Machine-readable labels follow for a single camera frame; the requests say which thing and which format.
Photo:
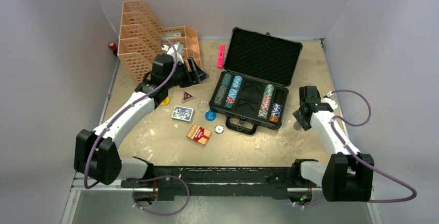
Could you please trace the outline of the blue playing card deck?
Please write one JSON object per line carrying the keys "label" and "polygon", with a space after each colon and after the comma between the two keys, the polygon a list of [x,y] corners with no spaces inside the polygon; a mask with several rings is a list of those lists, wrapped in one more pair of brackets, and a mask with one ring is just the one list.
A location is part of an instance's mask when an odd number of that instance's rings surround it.
{"label": "blue playing card deck", "polygon": [[183,107],[183,106],[174,106],[171,118],[174,120],[191,122],[194,115],[194,109]]}

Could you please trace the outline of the red playing card deck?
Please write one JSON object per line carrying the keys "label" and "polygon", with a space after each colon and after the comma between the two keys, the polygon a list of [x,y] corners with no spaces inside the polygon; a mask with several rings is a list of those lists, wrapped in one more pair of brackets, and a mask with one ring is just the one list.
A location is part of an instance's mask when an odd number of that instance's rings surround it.
{"label": "red playing card deck", "polygon": [[212,132],[209,130],[206,130],[205,128],[193,124],[190,128],[189,132],[187,133],[186,137],[198,144],[201,144],[205,146],[210,139],[212,135]]}

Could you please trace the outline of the black poker chip case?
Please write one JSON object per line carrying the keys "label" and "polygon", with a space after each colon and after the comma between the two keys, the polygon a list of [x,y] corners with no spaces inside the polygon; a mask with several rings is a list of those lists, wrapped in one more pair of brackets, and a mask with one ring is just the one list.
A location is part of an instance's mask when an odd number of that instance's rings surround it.
{"label": "black poker chip case", "polygon": [[[291,85],[303,45],[255,31],[235,27],[226,52],[221,72],[214,92],[209,101],[210,109],[226,116],[226,127],[230,130],[253,135],[259,126],[272,130],[280,129],[288,98],[288,87]],[[230,85],[220,105],[214,104],[220,83],[224,74],[232,75]],[[235,76],[241,76],[243,81],[238,91],[232,109],[225,108],[226,97]],[[267,118],[259,118],[262,97],[268,84],[274,86],[274,92]],[[274,103],[281,104],[280,121],[269,121],[271,108]]]}

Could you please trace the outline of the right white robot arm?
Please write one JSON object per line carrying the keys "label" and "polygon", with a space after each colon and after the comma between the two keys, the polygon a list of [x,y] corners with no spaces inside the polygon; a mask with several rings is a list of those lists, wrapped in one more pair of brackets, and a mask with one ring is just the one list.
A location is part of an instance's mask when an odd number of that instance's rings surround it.
{"label": "right white robot arm", "polygon": [[315,159],[296,159],[291,181],[297,186],[312,182],[329,202],[367,202],[371,198],[374,159],[358,150],[335,120],[337,103],[322,97],[316,86],[299,88],[300,107],[293,113],[307,131],[314,129],[330,154],[326,166]]}

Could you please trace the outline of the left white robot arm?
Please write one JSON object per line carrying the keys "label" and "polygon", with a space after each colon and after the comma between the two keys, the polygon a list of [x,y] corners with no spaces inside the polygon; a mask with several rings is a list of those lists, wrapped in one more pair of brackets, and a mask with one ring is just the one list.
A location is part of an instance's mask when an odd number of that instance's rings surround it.
{"label": "left white robot arm", "polygon": [[121,158],[118,149],[132,129],[152,113],[167,97],[172,87],[190,87],[205,81],[209,75],[188,58],[161,54],[152,63],[128,101],[92,131],[81,130],[76,137],[74,169],[84,175],[84,187],[98,183],[110,185],[121,178],[134,178],[141,187],[154,182],[149,162],[140,158]]}

